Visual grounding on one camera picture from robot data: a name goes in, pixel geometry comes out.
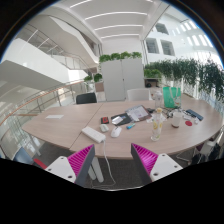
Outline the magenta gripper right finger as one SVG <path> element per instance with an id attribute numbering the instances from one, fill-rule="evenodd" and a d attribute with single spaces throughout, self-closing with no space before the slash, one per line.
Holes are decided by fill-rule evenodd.
<path id="1" fill-rule="evenodd" d="M 182 169 L 166 153 L 156 154 L 134 143 L 131 144 L 131 154 L 144 185 Z"/>

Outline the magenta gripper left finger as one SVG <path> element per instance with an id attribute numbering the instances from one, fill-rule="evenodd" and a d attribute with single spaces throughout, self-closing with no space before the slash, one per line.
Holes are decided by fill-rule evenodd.
<path id="1" fill-rule="evenodd" d="M 89 145 L 68 157 L 58 157 L 46 171 L 83 187 L 94 157 L 95 146 Z"/>

